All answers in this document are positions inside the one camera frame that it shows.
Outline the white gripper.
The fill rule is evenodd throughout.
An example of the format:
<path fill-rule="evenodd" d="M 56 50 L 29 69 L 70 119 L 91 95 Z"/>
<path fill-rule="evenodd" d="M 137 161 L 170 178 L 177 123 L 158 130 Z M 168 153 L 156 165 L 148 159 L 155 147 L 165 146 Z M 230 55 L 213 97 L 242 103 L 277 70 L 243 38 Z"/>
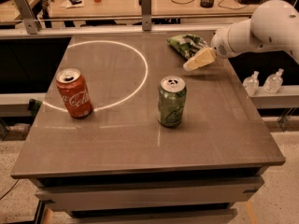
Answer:
<path fill-rule="evenodd" d="M 211 39 L 211 48 L 204 47 L 200 49 L 193 57 L 183 64 L 183 68 L 186 71 L 192 71 L 206 66 L 216 60 L 216 55 L 220 58 L 235 57 L 236 53 L 233 51 L 229 43 L 230 30 L 230 27 L 218 29 Z"/>

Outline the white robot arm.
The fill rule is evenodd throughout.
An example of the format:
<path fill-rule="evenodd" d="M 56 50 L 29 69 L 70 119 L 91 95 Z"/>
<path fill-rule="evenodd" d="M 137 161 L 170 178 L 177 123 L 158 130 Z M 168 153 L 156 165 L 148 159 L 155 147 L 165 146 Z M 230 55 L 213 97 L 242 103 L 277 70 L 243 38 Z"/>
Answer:
<path fill-rule="evenodd" d="M 264 2 L 250 19 L 217 30 L 210 45 L 200 49 L 183 68 L 192 71 L 213 63 L 217 57 L 267 51 L 285 51 L 299 63 L 299 14 L 282 0 Z"/>

